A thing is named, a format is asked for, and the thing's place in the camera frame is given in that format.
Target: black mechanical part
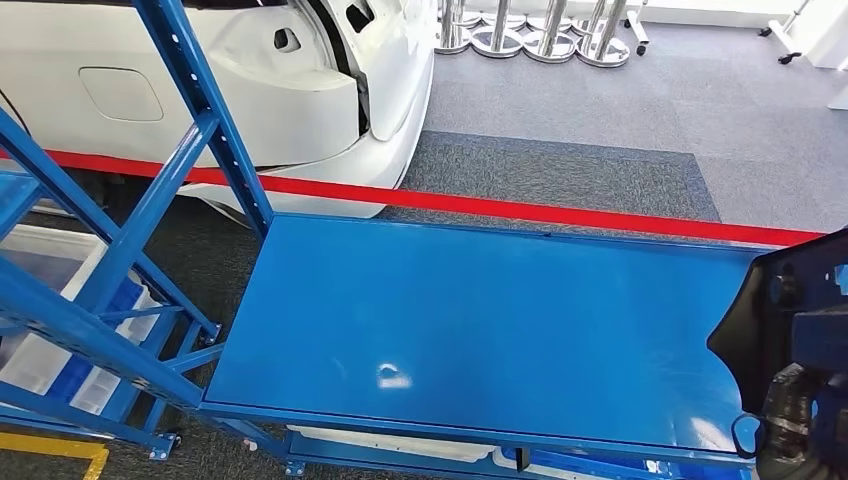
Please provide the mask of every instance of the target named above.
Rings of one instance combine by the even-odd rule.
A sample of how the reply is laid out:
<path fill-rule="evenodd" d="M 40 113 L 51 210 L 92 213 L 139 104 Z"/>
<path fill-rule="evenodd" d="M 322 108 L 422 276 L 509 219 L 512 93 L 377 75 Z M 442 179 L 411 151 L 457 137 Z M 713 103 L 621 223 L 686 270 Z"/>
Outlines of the black mechanical part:
<path fill-rule="evenodd" d="M 788 65 L 792 62 L 793 58 L 798 58 L 800 56 L 801 54 L 799 52 L 787 53 L 786 55 L 783 55 L 782 57 L 778 58 L 777 61 L 780 62 L 781 65 Z"/>
<path fill-rule="evenodd" d="M 775 375 L 758 430 L 761 480 L 848 480 L 848 469 L 824 462 L 810 442 L 813 400 L 828 377 L 796 363 Z"/>
<path fill-rule="evenodd" d="M 793 363 L 795 314 L 846 302 L 834 281 L 835 267 L 846 263 L 846 230 L 751 262 L 733 304 L 707 340 L 736 380 L 742 410 L 760 415 L 772 380 Z"/>
<path fill-rule="evenodd" d="M 183 429 L 181 428 L 172 428 L 169 429 L 165 433 L 173 433 L 174 434 L 174 443 L 171 445 L 171 451 L 177 450 L 183 445 Z"/>
<path fill-rule="evenodd" d="M 515 449 L 515 470 L 518 473 L 527 470 L 530 466 L 530 450 L 527 448 Z"/>

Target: blue shelf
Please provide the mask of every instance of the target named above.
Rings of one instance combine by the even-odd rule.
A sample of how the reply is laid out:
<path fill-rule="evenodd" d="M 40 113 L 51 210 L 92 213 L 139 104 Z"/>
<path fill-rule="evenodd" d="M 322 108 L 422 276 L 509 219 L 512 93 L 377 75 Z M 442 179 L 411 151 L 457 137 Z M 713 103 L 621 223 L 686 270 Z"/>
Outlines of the blue shelf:
<path fill-rule="evenodd" d="M 171 335 L 177 321 L 177 314 L 173 312 L 162 313 L 156 324 L 147 336 L 147 339 L 141 343 L 140 347 L 150 352 L 154 356 L 158 356 L 165 342 Z M 127 416 L 132 410 L 136 399 L 138 398 L 139 390 L 132 385 L 132 382 L 122 380 L 109 399 L 109 402 L 104 407 L 100 416 L 116 422 L 126 421 Z M 39 415 L 25 410 L 18 410 L 11 407 L 0 406 L 0 424 L 8 423 L 21 425 L 26 427 L 41 428 L 45 430 L 53 430 L 64 433 L 73 433 L 77 435 L 104 437 L 98 432 L 92 432 L 75 425 L 57 422 L 56 420 Z"/>
<path fill-rule="evenodd" d="M 737 387 L 704 341 L 759 253 L 278 215 L 203 408 L 733 462 Z"/>
<path fill-rule="evenodd" d="M 0 240 L 41 197 L 38 180 L 20 173 L 0 173 Z"/>

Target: red rope barrier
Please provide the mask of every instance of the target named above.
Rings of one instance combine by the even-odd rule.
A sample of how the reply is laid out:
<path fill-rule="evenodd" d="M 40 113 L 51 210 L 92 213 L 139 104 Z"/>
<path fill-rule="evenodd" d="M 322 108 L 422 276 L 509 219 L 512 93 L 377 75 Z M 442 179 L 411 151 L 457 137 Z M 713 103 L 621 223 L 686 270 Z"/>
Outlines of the red rope barrier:
<path fill-rule="evenodd" d="M 126 160 L 103 155 L 49 151 L 50 156 L 63 167 L 82 168 L 102 172 L 153 177 L 161 165 L 158 163 Z M 709 240 L 726 240 L 764 245 L 791 246 L 821 237 L 822 233 L 781 228 L 732 225 L 700 220 L 653 217 L 630 213 L 606 212 L 577 208 L 555 207 L 532 203 L 490 200 L 485 198 L 446 195 L 441 193 L 392 190 L 338 183 L 300 180 L 294 178 L 259 176 L 262 186 L 269 191 L 295 195 L 316 196 L 338 200 L 379 203 L 398 207 L 468 213 L 492 217 L 514 218 L 535 222 L 557 223 L 583 227 L 625 230 L 696 237 Z M 217 168 L 194 168 L 187 181 L 227 185 L 223 173 Z"/>

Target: gray carpet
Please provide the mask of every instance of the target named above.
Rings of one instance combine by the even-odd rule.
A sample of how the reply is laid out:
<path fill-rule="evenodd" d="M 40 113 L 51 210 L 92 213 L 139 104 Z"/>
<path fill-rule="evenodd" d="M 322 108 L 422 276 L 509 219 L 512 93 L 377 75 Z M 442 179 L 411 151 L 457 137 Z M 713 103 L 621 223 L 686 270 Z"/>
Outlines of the gray carpet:
<path fill-rule="evenodd" d="M 848 219 L 848 72 L 780 65 L 755 30 L 647 24 L 622 68 L 439 57 L 425 128 L 695 155 L 724 222 L 831 231 Z M 634 45 L 633 36 L 619 36 Z"/>
<path fill-rule="evenodd" d="M 107 212 L 122 222 L 145 185 L 144 180 L 131 179 L 126 185 L 113 187 L 106 196 Z M 424 132 L 402 188 L 719 220 L 694 157 L 674 152 Z M 397 208 L 386 209 L 380 217 L 565 229 Z M 64 218 L 31 215 L 28 221 L 57 228 L 80 228 L 74 220 Z M 224 219 L 198 200 L 177 198 L 146 251 L 206 315 L 224 323 L 226 337 L 257 254 L 252 232 Z M 210 368 L 201 368 L 193 377 L 204 384 L 210 373 Z M 102 478 L 258 479 L 280 478 L 283 474 L 279 463 L 268 455 L 248 452 L 238 439 L 175 411 L 167 413 L 161 426 L 183 431 L 183 447 L 169 461 L 150 462 L 141 448 L 111 442 L 111 454 Z M 20 472 L 20 478 L 51 478 L 51 472 L 64 470 L 75 474 L 79 467 L 75 460 L 33 461 L 29 455 L 2 451 L 0 464 L 4 472 Z M 413 477 L 313 465 L 307 469 L 307 478 Z"/>

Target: blue metal frame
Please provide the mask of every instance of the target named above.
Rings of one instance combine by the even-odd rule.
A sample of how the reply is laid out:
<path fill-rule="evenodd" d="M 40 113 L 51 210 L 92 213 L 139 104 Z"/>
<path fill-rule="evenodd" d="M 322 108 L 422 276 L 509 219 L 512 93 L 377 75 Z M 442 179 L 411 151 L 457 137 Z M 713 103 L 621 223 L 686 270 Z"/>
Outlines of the blue metal frame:
<path fill-rule="evenodd" d="M 287 433 L 281 440 L 272 437 L 250 421 L 356 428 L 357 431 L 364 432 L 478 443 L 495 442 L 503 446 L 527 448 L 553 447 L 562 451 L 579 450 L 650 457 L 657 460 L 680 460 L 685 457 L 705 463 L 746 463 L 731 455 L 710 451 L 693 452 L 671 447 L 626 445 L 572 438 L 541 438 L 536 435 L 443 425 L 417 424 L 415 428 L 410 428 L 402 422 L 378 418 L 360 418 L 355 424 L 340 423 L 338 418 L 327 414 L 294 410 L 281 413 L 270 408 L 204 401 L 204 390 L 183 377 L 182 373 L 209 363 L 221 355 L 223 345 L 192 351 L 195 339 L 199 336 L 204 338 L 207 344 L 214 343 L 220 325 L 206 318 L 141 249 L 205 146 L 209 146 L 214 154 L 245 212 L 247 221 L 257 232 L 261 242 L 264 242 L 268 235 L 273 213 L 209 64 L 191 30 L 182 4 L 178 0 L 134 0 L 134 4 L 171 73 L 194 124 L 162 167 L 123 228 L 119 228 L 103 213 L 8 115 L 0 111 L 0 147 L 40 182 L 38 187 L 28 180 L 21 180 L 21 194 L 15 197 L 12 204 L 5 205 L 0 200 L 0 234 L 7 233 L 11 224 L 44 194 L 75 214 L 109 244 L 107 253 L 73 302 L 52 292 L 10 262 L 0 259 L 0 284 L 4 285 L 0 290 L 0 315 L 118 375 L 123 381 L 103 414 L 99 416 L 54 398 L 0 383 L 0 401 L 27 410 L 17 412 L 14 409 L 2 408 L 0 421 L 6 419 L 19 424 L 75 433 L 109 434 L 151 447 L 151 458 L 158 460 L 167 458 L 175 439 L 173 434 L 154 433 L 165 407 L 172 405 L 188 413 L 198 414 L 200 420 L 213 426 L 256 442 L 277 458 L 290 462 L 289 466 L 294 467 L 290 469 L 290 473 L 294 475 L 301 473 L 304 462 L 322 462 L 365 468 L 391 468 L 457 478 L 542 478 L 496 467 L 488 458 L 483 462 L 461 464 L 343 444 L 324 442 L 325 445 L 319 446 L 315 441 L 304 439 L 292 432 Z M 512 231 L 504 233 L 524 234 Z M 104 313 L 120 281 L 130 269 L 138 271 L 144 282 L 165 298 L 168 304 L 140 311 Z M 133 345 L 104 323 L 104 320 L 154 313 L 161 315 L 161 325 L 154 328 L 151 337 L 140 347 Z M 178 313 L 184 313 L 188 317 L 187 334 L 176 357 L 160 361 L 159 350 L 167 339 Z M 125 425 L 124 421 L 140 390 L 152 394 L 156 401 L 143 428 L 137 429 Z M 610 473 L 618 475 L 621 472 L 620 469 L 612 469 Z"/>
<path fill-rule="evenodd" d="M 182 372 L 216 359 L 222 346 L 192 352 L 198 337 L 207 345 L 213 344 L 220 325 L 206 318 L 141 249 L 206 146 L 218 160 L 260 240 L 265 237 L 272 211 L 182 4 L 174 0 L 138 0 L 135 5 L 186 101 L 194 124 L 123 228 L 103 213 L 26 132 L 0 111 L 0 147 L 29 173 L 29 176 L 0 175 L 0 187 L 6 187 L 4 193 L 10 193 L 0 199 L 0 234 L 8 233 L 38 198 L 49 196 L 109 244 L 106 254 L 74 302 L 62 298 L 10 262 L 0 259 L 0 283 L 4 285 L 0 291 L 0 314 L 17 324 L 12 327 L 4 324 L 2 332 L 28 328 L 124 381 L 99 416 L 54 398 L 0 383 L 0 401 L 28 410 L 19 412 L 3 408 L 0 420 L 81 434 L 109 434 L 150 446 L 153 449 L 151 458 L 160 459 L 163 454 L 167 457 L 173 441 L 172 435 L 153 434 L 165 406 L 173 405 L 192 412 L 202 396 L 201 388 L 183 377 Z M 121 280 L 133 268 L 168 304 L 104 314 Z M 188 317 L 188 333 L 177 356 L 161 362 L 157 358 L 158 352 L 171 332 L 177 313 Z M 104 323 L 104 320 L 152 314 L 160 315 L 160 318 L 141 347 L 133 345 Z M 156 397 L 143 429 L 123 423 L 139 390 Z M 272 453 L 284 454 L 279 449 L 281 442 L 247 422 L 215 418 L 204 420 L 249 438 Z"/>
<path fill-rule="evenodd" d="M 271 225 L 271 204 L 259 184 L 256 170 L 182 3 L 133 0 L 133 4 L 195 121 L 205 111 L 212 111 L 220 119 L 209 141 L 209 149 L 218 160 L 250 226 L 264 240 Z"/>

